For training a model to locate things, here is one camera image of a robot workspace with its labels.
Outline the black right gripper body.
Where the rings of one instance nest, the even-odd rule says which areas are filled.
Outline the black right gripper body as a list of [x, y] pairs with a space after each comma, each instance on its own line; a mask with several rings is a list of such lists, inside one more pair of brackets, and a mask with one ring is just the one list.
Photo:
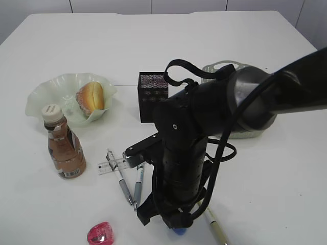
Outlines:
[[163, 141], [163, 157], [154, 170], [153, 201], [168, 227], [190, 227], [190, 210], [199, 196], [208, 137], [187, 149]]

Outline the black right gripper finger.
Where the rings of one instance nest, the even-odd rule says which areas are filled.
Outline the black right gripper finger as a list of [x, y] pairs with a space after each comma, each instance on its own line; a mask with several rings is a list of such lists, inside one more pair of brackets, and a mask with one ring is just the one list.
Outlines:
[[150, 222], [151, 218], [155, 216], [162, 217], [162, 215], [159, 214], [154, 204], [152, 192], [149, 194], [146, 200], [137, 208], [136, 212], [138, 219], [144, 226], [146, 226]]

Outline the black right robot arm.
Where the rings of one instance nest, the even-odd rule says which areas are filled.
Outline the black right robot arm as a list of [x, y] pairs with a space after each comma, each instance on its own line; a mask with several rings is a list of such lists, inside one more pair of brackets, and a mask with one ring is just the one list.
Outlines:
[[207, 82], [186, 79], [184, 90], [154, 110], [160, 152], [142, 151], [154, 170], [137, 217], [146, 225], [159, 215], [169, 228], [187, 228], [209, 205], [231, 133], [262, 131], [278, 114], [326, 108], [326, 49], [273, 73], [231, 64], [209, 73], [184, 60], [170, 65]]

